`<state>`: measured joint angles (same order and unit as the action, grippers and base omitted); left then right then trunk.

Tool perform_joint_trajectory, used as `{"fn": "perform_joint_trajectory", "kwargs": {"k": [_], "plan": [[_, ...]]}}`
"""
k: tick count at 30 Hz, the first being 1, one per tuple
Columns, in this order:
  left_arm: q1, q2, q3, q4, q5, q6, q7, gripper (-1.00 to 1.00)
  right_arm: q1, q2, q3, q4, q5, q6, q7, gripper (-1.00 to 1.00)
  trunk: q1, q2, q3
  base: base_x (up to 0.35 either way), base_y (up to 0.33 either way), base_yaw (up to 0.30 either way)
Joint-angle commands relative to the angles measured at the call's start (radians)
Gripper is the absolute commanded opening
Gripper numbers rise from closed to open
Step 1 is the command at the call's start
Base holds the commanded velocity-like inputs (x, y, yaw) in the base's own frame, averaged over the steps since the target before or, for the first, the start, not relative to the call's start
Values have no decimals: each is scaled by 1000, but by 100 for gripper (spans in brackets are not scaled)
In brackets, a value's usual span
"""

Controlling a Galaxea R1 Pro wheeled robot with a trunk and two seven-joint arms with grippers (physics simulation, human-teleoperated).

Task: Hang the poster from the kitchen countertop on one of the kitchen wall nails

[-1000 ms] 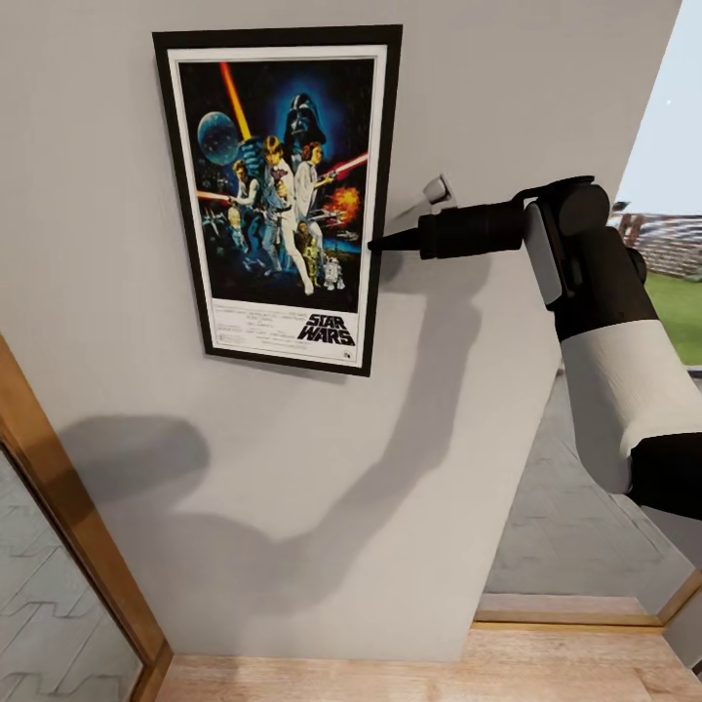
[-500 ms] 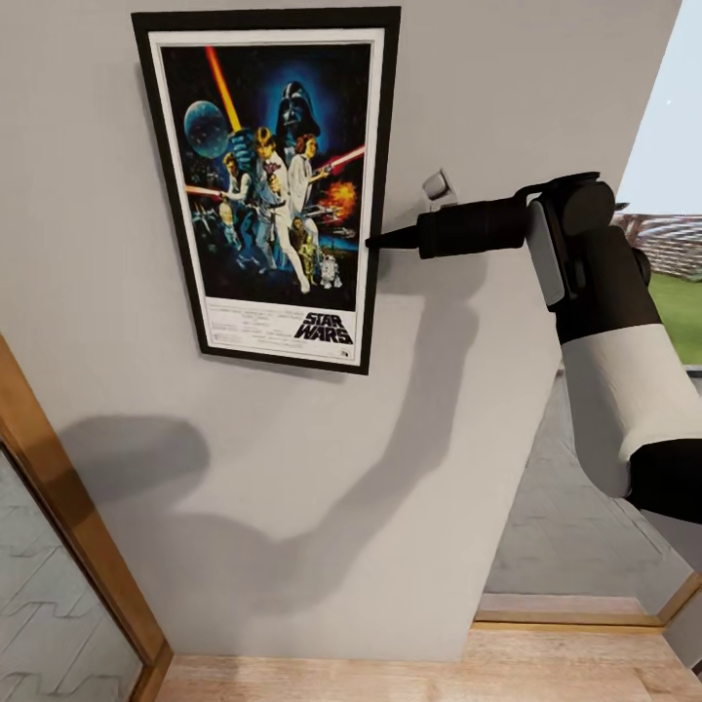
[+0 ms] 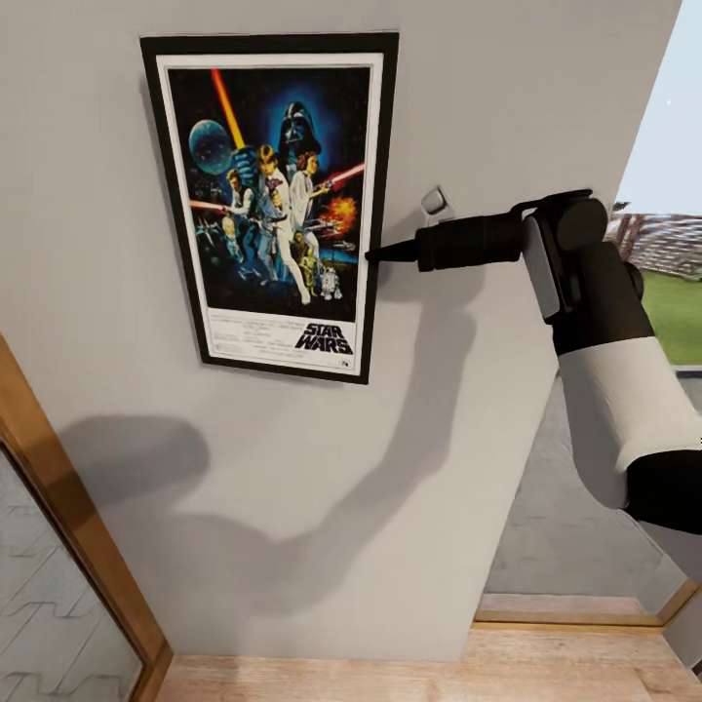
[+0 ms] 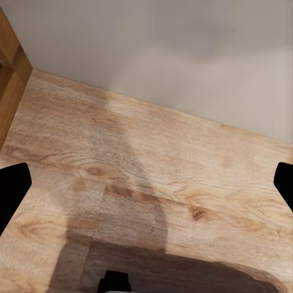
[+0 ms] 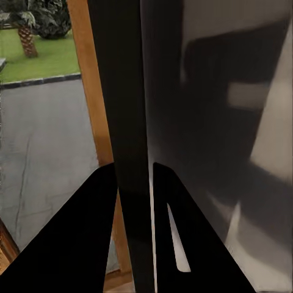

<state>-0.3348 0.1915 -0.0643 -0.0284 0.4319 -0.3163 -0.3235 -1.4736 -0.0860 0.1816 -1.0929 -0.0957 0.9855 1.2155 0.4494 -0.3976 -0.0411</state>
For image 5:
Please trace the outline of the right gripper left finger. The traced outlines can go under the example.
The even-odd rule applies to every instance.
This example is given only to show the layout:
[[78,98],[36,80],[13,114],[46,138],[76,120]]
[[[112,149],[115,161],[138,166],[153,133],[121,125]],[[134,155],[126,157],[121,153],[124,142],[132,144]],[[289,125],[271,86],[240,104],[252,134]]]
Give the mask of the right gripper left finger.
[[0,293],[103,293],[116,195],[99,167],[0,275]]

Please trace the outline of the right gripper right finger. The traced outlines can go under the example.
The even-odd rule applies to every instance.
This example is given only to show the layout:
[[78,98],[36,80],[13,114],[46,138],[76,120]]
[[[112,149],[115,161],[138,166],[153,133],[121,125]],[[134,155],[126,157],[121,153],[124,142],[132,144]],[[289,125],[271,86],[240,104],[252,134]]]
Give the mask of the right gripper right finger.
[[[153,163],[157,293],[256,293],[178,175]],[[177,269],[170,206],[191,272]]]

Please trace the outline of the poster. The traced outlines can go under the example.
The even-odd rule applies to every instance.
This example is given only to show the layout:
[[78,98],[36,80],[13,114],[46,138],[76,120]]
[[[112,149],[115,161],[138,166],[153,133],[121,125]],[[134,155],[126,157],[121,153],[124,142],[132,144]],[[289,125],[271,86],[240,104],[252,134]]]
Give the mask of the poster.
[[140,0],[87,0],[136,293],[155,293]]

